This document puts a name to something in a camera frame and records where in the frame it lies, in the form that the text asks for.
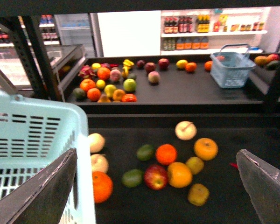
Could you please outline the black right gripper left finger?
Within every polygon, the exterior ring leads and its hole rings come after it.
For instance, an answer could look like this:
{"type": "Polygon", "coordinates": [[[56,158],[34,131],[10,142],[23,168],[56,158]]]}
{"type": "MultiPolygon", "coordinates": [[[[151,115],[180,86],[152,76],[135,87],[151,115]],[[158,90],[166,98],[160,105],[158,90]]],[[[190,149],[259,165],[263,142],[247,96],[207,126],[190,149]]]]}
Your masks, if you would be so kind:
{"type": "Polygon", "coordinates": [[[0,224],[59,223],[76,167],[77,151],[71,148],[0,199],[0,224]]]}

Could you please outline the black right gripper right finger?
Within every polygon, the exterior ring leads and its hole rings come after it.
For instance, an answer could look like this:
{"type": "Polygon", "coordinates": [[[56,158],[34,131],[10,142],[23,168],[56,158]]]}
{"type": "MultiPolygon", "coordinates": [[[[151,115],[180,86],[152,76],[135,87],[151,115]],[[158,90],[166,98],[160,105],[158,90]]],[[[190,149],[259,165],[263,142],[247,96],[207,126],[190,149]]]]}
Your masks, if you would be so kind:
{"type": "Polygon", "coordinates": [[[263,224],[280,224],[280,170],[246,149],[236,155],[243,186],[263,224]]]}

